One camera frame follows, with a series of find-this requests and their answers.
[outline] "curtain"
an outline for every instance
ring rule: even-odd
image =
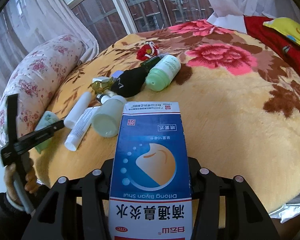
[[[247,33],[243,15],[288,17],[300,23],[300,10],[293,0],[209,0],[214,13],[211,24]]]
[[[99,53],[95,37],[63,0],[9,0],[0,13],[0,98],[20,61],[36,46],[63,34],[85,44],[82,62]]]

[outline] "pink square symbol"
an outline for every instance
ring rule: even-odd
[[[136,125],[136,120],[135,119],[128,119],[127,125]]]

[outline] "floral pillow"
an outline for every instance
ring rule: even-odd
[[[84,54],[72,35],[58,36],[31,51],[13,71],[0,100],[0,140],[7,142],[7,96],[19,94],[18,136],[34,130],[51,98]]]

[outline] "red oval logo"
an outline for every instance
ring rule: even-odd
[[[127,232],[128,229],[125,227],[116,227],[115,230],[119,231],[119,232]]]

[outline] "blue and white box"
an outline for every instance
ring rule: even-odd
[[[190,175],[179,104],[127,102],[112,172],[112,240],[189,240]]]

